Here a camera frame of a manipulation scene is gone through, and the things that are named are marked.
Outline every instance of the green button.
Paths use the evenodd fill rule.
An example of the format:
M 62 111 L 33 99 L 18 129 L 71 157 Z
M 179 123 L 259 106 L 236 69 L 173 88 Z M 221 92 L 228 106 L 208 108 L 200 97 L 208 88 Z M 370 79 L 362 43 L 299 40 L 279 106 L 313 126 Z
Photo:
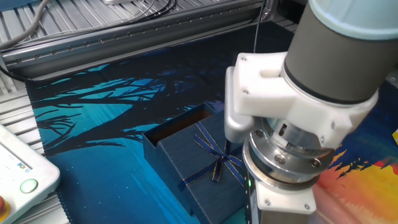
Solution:
M 34 179 L 29 179 L 29 180 L 25 180 L 23 181 L 23 183 L 21 183 L 21 187 L 20 190 L 22 193 L 31 193 L 32 191 L 36 190 L 38 186 L 38 183 L 36 180 Z

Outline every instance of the wire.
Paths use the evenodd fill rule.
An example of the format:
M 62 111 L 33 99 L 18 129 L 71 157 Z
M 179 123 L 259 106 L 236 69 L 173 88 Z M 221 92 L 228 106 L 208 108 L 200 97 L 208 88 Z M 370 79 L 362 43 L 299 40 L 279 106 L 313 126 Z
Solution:
M 107 23 L 105 25 L 97 26 L 97 27 L 90 27 L 90 28 L 80 29 L 80 30 L 66 30 L 66 31 L 57 32 L 57 33 L 54 33 L 54 34 L 47 35 L 45 37 L 39 37 L 39 38 L 36 38 L 36 39 L 25 41 L 23 43 L 20 43 L 20 44 L 16 45 L 16 47 L 19 47 L 21 45 L 30 44 L 30 43 L 33 43 L 33 42 L 38 42 L 38 41 L 41 41 L 41 40 L 54 39 L 54 38 L 57 38 L 57 37 L 69 37 L 71 35 L 87 34 L 87 33 L 90 33 L 90 32 L 100 31 L 100 30 L 103 30 L 103 29 L 109 29 L 109 28 L 113 28 L 113 27 L 117 27 L 117 26 L 123 26 L 125 24 L 129 24 L 129 23 L 132 23 L 132 22 L 140 22 L 141 20 L 149 19 L 151 17 L 157 17 L 157 16 L 160 16 L 162 14 L 162 11 L 164 11 L 164 9 L 167 7 L 167 5 L 170 4 L 171 0 L 169 0 L 169 2 L 167 3 L 167 5 L 164 8 L 162 8 L 162 9 L 158 10 L 157 12 L 154 12 L 154 13 L 152 13 L 152 14 L 144 17 L 144 18 L 141 18 L 147 12 L 149 12 L 149 10 L 153 7 L 155 2 L 156 2 L 156 0 L 153 0 L 152 3 L 150 4 L 150 6 L 139 16 L 137 16 L 137 13 L 141 11 L 141 8 L 143 6 L 144 0 L 141 1 L 140 7 L 138 8 L 138 10 L 131 17 L 128 17 L 127 19 L 122 19 L 122 20 L 110 22 L 110 23 Z
M 27 80 L 27 78 L 25 78 L 25 77 L 22 77 L 19 75 L 14 75 L 12 73 L 7 72 L 4 68 L 2 68 L 1 65 L 0 65 L 0 71 L 3 72 L 3 74 L 7 75 L 8 77 L 18 80 L 20 82 L 25 82 Z
M 43 10 L 44 10 L 46 4 L 47 4 L 49 1 L 51 1 L 51 0 L 43 0 L 43 2 L 40 4 L 39 10 L 38 10 L 39 13 L 36 14 L 34 23 L 32 24 L 32 27 L 29 28 L 28 30 L 31 30 L 31 29 L 32 29 L 33 31 L 36 30 L 36 28 L 37 28 L 37 26 L 38 26 L 38 24 L 39 24 L 39 22 L 40 22 L 40 17 L 41 17 L 41 15 L 43 14 Z M 82 34 L 82 33 L 89 33 L 89 32 L 93 32 L 93 31 L 97 31 L 97 30 L 102 30 L 102 29 L 105 29 L 105 28 L 121 26 L 121 25 L 124 25 L 124 24 L 127 24 L 127 23 L 131 23 L 131 22 L 141 22 L 141 21 L 144 21 L 144 20 L 146 20 L 146 19 L 154 19 L 154 18 L 156 18 L 156 17 L 159 17 L 159 16 L 161 16 L 161 15 L 163 15 L 163 14 L 165 14 L 165 13 L 171 11 L 171 10 L 175 7 L 175 5 L 176 5 L 176 3 L 177 3 L 176 0 L 175 0 L 174 3 L 172 4 L 172 0 L 169 0 L 169 1 L 167 2 L 167 4 L 166 4 L 162 9 L 159 9 L 158 11 L 156 11 L 156 12 L 154 12 L 154 13 L 152 13 L 152 14 L 149 14 L 148 16 L 146 16 L 146 17 L 144 17 L 144 18 L 141 18 L 141 17 L 144 16 L 147 12 L 150 11 L 150 9 L 154 6 L 154 4 L 155 4 L 155 2 L 156 2 L 156 0 L 153 0 L 152 3 L 150 4 L 150 6 L 149 6 L 141 15 L 137 16 L 138 12 L 141 11 L 141 8 L 142 8 L 142 6 L 143 6 L 144 1 L 145 1 L 145 0 L 142 0 L 142 1 L 141 1 L 141 4 L 140 4 L 139 8 L 137 9 L 137 11 L 136 11 L 131 17 L 127 18 L 127 20 L 124 19 L 124 20 L 122 20 L 122 21 L 117 21 L 117 22 L 120 22 L 119 24 L 112 23 L 112 24 L 107 24 L 107 26 L 102 26 L 102 27 L 92 27 L 92 28 L 88 28 L 88 29 L 85 29 L 85 30 L 76 30 L 76 32 L 73 32 L 74 30 L 69 30 L 69 31 L 65 31 L 65 32 L 72 32 L 72 33 L 69 33 L 69 35 L 78 35 L 78 34 Z M 13 47 L 13 46 L 15 46 L 17 43 L 19 43 L 20 41 L 26 39 L 26 37 L 28 37 L 28 36 L 30 36 L 30 35 L 32 34 L 32 33 L 29 34 L 29 33 L 28 33 L 28 30 L 26 30 L 23 34 L 21 34 L 20 36 L 16 37 L 15 39 L 11 39 L 10 41 L 5 42 L 5 43 L 3 43 L 2 45 L 0 45 L 0 50 L 2 50 L 2 47 L 4 47 L 5 49 L 10 48 L 10 47 Z M 46 36 L 46 37 L 44 37 L 44 38 L 46 38 L 46 39 L 47 39 L 48 37 L 56 38 L 56 37 L 53 37 L 53 35 L 55 35 L 55 34 L 48 35 L 48 36 Z M 34 39 L 34 41 L 43 40 L 44 38 Z M 33 40 L 25 41 L 25 42 L 23 42 L 23 43 L 21 43 L 21 44 L 26 44 L 26 43 L 29 43 L 29 42 L 33 42 Z M 13 73 L 9 73 L 9 72 L 6 71 L 4 68 L 2 68 L 1 65 L 0 65 L 0 71 L 3 72 L 3 74 L 7 75 L 8 77 L 13 78 L 13 79 L 15 79 L 15 80 L 18 80 L 18 81 L 20 81 L 20 82 L 25 82 L 26 80 L 28 80 L 28 78 L 22 77 L 22 76 L 20 76 L 20 75 L 16 75 L 16 74 L 13 74 Z
M 265 6 L 266 6 L 266 2 L 267 2 L 267 0 L 264 0 L 264 1 L 262 2 L 262 5 L 261 5 L 259 20 L 257 21 L 256 34 L 255 34 L 255 36 L 254 36 L 253 53 L 256 53 L 257 37 L 258 37 L 258 35 L 259 35 L 259 27 L 260 27 L 260 23 L 261 23 L 261 20 L 262 20 L 262 19 L 261 19 L 261 18 L 262 18 L 262 12 L 264 11 L 264 8 L 265 8 Z
M 42 15 L 44 13 L 45 6 L 47 5 L 47 3 L 49 1 L 51 1 L 51 0 L 43 0 L 42 3 L 40 3 L 39 8 L 36 13 L 36 16 L 35 16 L 35 19 L 33 20 L 33 23 L 29 27 L 29 29 L 25 30 L 25 32 L 23 32 L 21 35 L 13 38 L 11 40 L 8 40 L 5 43 L 0 44 L 0 50 L 8 49 L 8 48 L 18 44 L 19 42 L 25 40 L 28 36 L 33 34 L 35 32 L 36 28 L 39 26 L 40 18 L 42 17 Z

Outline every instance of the orange sky print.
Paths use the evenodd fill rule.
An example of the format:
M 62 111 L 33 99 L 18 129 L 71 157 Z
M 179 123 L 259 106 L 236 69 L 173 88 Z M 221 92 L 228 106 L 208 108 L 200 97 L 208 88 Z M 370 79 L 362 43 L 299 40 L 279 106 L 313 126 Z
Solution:
M 398 89 L 384 83 L 379 101 L 336 149 L 317 185 L 360 223 L 398 224 Z

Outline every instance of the ribbon bow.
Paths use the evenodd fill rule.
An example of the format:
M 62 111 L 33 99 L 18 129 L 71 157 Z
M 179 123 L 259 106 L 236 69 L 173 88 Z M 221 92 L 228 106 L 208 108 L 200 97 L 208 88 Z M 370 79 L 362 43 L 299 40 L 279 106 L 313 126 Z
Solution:
M 205 151 L 209 152 L 212 156 L 216 157 L 217 160 L 214 161 L 213 163 L 207 165 L 205 168 L 202 170 L 199 170 L 197 173 L 191 175 L 190 177 L 187 177 L 182 180 L 182 182 L 178 185 L 178 188 L 182 191 L 185 186 L 188 184 L 191 184 L 193 181 L 203 177 L 205 174 L 213 171 L 213 177 L 212 181 L 214 182 L 219 182 L 220 177 L 221 177 L 221 169 L 223 167 L 223 164 L 226 165 L 226 167 L 231 171 L 231 173 L 234 175 L 234 177 L 239 181 L 239 183 L 243 186 L 244 181 L 243 177 L 241 174 L 238 172 L 238 170 L 235 168 L 235 165 L 237 165 L 240 168 L 243 168 L 243 162 L 238 159 L 237 156 L 241 152 L 241 147 L 238 149 L 231 150 L 231 143 L 226 140 L 225 146 L 224 146 L 224 152 L 218 147 L 217 143 L 214 141 L 212 136 L 209 134 L 209 132 L 206 130 L 204 125 L 199 121 L 196 123 L 196 126 L 202 132 L 204 137 L 206 138 L 207 142 L 202 140 L 197 134 L 193 137 L 193 140 L 202 148 L 204 148 Z

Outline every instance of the gift box lid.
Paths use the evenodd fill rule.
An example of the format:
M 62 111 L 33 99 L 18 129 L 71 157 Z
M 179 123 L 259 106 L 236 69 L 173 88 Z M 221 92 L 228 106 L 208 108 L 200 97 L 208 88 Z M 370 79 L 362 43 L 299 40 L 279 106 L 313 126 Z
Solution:
M 144 137 L 156 146 L 161 162 L 155 166 L 167 170 L 165 183 L 177 199 L 188 202 L 200 223 L 222 223 L 244 206 L 241 148 L 225 139 L 224 111 L 193 119 L 201 111 L 198 108 L 144 133 Z

